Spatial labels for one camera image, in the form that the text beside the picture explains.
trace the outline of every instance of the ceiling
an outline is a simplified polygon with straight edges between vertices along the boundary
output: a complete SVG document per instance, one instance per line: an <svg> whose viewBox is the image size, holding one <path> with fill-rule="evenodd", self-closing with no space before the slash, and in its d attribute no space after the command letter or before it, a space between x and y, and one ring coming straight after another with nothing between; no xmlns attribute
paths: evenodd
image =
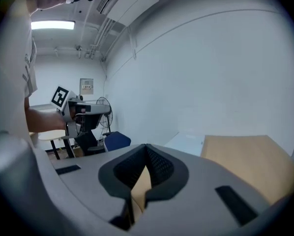
<svg viewBox="0 0 294 236"><path fill-rule="evenodd" d="M69 54L78 56L76 47L81 46L81 56L85 56L94 43L98 30L106 16L97 12L96 8L100 0L89 2L81 0L73 4L63 4L48 10L35 12L31 20L72 20L75 21L74 30L65 29L38 29L33 30L33 37L37 46L38 55ZM100 50L94 58L100 59L106 54L124 26L115 23L110 34L105 39Z"/></svg>

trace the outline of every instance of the gray plastic panel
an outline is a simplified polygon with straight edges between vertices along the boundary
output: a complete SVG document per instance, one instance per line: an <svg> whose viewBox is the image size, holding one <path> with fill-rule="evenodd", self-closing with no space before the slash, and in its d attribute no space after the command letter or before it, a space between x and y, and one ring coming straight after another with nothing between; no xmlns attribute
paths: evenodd
<svg viewBox="0 0 294 236"><path fill-rule="evenodd" d="M140 236L149 235L219 235L239 227L215 188L229 185L258 214L268 202L250 185L220 165L174 149L155 146L186 164L189 180L171 200L150 202L138 222L130 230Z"/></svg>
<svg viewBox="0 0 294 236"><path fill-rule="evenodd" d="M78 165L79 170L60 175L72 194L90 211L110 221L122 214L125 200L111 197L102 187L98 172L102 165L119 157L137 146L125 147L112 152L54 162L55 169Z"/></svg>
<svg viewBox="0 0 294 236"><path fill-rule="evenodd" d="M107 114L111 111L111 107L109 105L99 105L99 104L90 104L90 103L77 103L79 106L90 106L90 111L85 112L85 115L99 115L99 114Z"/></svg>
<svg viewBox="0 0 294 236"><path fill-rule="evenodd" d="M68 189L65 183L61 180L60 176L56 173L45 151L36 149L34 154L49 197L59 211L70 220L72 225L80 230L80 235L129 235L129 233L120 230L94 214L86 205L74 196L70 189ZM73 161L76 159L77 158L65 159L59 161L59 163L63 164L65 167L69 166L70 163L74 164Z"/></svg>

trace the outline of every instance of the black mesh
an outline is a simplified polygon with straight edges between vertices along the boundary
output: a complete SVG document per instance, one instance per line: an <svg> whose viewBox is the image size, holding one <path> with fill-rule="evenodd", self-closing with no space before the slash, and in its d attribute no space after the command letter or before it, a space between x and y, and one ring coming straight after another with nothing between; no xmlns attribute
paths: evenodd
<svg viewBox="0 0 294 236"><path fill-rule="evenodd" d="M149 202L169 200L188 181L188 169L179 159L160 151L152 145L142 144L99 169L99 181L113 197L125 199L134 222L131 189L147 166L152 189L146 192L145 206Z"/></svg>
<svg viewBox="0 0 294 236"><path fill-rule="evenodd" d="M114 175L122 183L133 189L145 167L145 148L129 156L114 167Z"/></svg>
<svg viewBox="0 0 294 236"><path fill-rule="evenodd" d="M172 176L174 167L173 164L163 156L149 148L146 149L146 166L150 174L151 186L155 187Z"/></svg>

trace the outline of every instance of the wooden tabletop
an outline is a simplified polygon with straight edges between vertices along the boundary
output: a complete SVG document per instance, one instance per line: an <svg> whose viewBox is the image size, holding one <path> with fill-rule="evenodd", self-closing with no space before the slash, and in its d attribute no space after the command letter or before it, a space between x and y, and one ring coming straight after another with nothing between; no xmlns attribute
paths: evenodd
<svg viewBox="0 0 294 236"><path fill-rule="evenodd" d="M201 157L252 185L270 204L294 191L294 163L269 136L206 136Z"/></svg>
<svg viewBox="0 0 294 236"><path fill-rule="evenodd" d="M51 141L51 140L60 139L63 136L65 136L65 130L52 130L52 131L39 133L39 140Z"/></svg>

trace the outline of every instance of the person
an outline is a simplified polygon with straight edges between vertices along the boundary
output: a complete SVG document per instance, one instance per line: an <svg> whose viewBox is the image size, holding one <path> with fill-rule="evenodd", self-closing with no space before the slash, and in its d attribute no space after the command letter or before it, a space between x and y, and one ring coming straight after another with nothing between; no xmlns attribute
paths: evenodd
<svg viewBox="0 0 294 236"><path fill-rule="evenodd" d="M10 119L0 120L0 130L28 138L28 135L24 135L28 131L38 133L65 129L65 122L59 112L40 112L32 109L29 104L29 97L37 90L34 71L36 45L32 37L30 17L37 10L77 1L79 0L16 0L6 13L0 26L0 80L7 81L4 85L13 85L14 89L9 86L0 90L0 116L9 115ZM21 98L22 110L17 103ZM74 109L71 110L71 115L74 116ZM21 128L26 121L27 129Z"/></svg>

